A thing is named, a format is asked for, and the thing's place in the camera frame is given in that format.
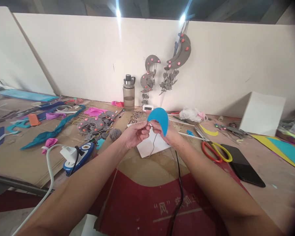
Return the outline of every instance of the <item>white plug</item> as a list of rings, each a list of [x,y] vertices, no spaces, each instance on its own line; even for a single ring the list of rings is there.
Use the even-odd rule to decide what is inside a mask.
[[[62,147],[62,150],[60,151],[61,155],[63,155],[63,157],[68,161],[68,162],[73,162],[75,163],[76,161],[76,156],[77,156],[77,150],[75,147],[68,147],[68,146],[64,146]]]

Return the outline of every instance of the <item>water bottle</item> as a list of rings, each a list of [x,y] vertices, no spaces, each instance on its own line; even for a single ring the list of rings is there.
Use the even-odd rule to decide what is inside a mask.
[[[123,84],[123,94],[124,94],[124,108],[125,111],[133,111],[134,110],[134,83],[135,77],[131,77],[131,75],[126,74],[126,78],[124,79]]]

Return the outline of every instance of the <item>white board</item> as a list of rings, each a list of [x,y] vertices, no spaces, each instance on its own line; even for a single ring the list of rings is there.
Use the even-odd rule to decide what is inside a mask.
[[[295,109],[295,26],[191,21],[190,58],[163,97],[159,84],[179,21],[122,18],[119,34],[116,17],[15,16],[63,95],[122,101],[123,79],[131,74],[137,79],[135,105],[141,106],[145,58],[156,54],[161,65],[149,93],[154,107],[242,117],[243,98],[256,91],[285,97],[283,116]]]
[[[251,92],[239,129],[275,136],[283,112],[285,98]]]
[[[55,95],[7,7],[0,7],[0,80],[15,89]]]
[[[143,140],[141,143],[137,145],[137,149],[140,153],[141,158],[148,157],[149,155],[152,155],[154,153],[163,151],[171,147],[162,139],[160,134],[156,134],[153,132],[153,127],[151,127],[149,134],[150,135],[147,139]]]

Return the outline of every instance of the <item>black phone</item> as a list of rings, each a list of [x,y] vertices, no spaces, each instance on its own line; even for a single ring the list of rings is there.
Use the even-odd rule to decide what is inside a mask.
[[[266,186],[238,148],[225,144],[221,146],[225,147],[232,155],[233,161],[229,162],[229,164],[240,180],[259,187]]]

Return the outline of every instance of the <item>person's left hand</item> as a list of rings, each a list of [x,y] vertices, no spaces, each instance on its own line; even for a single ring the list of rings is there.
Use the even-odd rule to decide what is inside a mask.
[[[151,126],[147,126],[147,121],[142,121],[129,126],[120,136],[123,144],[128,148],[136,147],[140,142],[149,137]]]

